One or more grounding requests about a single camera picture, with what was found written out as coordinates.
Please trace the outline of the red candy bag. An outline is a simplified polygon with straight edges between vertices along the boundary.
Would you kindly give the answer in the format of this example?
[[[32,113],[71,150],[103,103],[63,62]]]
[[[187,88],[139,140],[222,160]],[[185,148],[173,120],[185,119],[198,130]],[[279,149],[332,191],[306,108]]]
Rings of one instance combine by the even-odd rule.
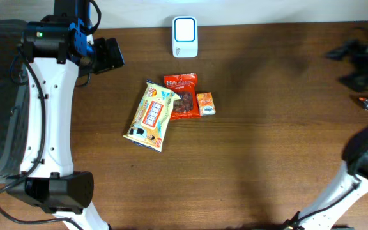
[[[201,116],[195,91],[197,84],[195,73],[166,75],[164,84],[166,88],[180,96],[179,100],[174,101],[171,120],[199,118]]]

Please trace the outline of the orange tissue pack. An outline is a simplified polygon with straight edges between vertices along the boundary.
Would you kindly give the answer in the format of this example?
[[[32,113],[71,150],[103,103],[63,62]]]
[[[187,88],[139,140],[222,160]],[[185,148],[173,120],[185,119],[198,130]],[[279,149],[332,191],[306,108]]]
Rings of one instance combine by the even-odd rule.
[[[198,93],[197,103],[199,106],[199,113],[201,116],[210,116],[216,113],[215,104],[213,102],[213,97],[210,92]]]

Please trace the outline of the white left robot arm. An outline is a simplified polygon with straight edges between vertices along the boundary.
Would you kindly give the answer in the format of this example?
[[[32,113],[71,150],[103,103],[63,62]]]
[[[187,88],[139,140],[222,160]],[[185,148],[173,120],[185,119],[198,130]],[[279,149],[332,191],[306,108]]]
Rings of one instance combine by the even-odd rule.
[[[27,24],[19,45],[29,85],[27,141],[19,173],[3,190],[69,229],[110,228],[92,202],[93,175],[74,169],[70,147],[77,79],[124,65],[115,39],[93,38],[95,8],[94,1],[56,1],[53,14]]]

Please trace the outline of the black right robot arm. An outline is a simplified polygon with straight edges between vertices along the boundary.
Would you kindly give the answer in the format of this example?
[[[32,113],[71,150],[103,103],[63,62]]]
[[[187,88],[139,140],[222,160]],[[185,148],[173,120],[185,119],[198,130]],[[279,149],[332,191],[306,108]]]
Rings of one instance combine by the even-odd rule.
[[[350,39],[326,53],[328,59],[341,61],[349,58],[355,71],[339,78],[349,89],[368,91],[368,41]],[[358,102],[368,111],[368,98]],[[321,195],[303,211],[282,224],[282,229],[335,229],[335,223],[362,196],[368,193],[368,126],[355,134],[342,151],[342,165],[332,182]]]

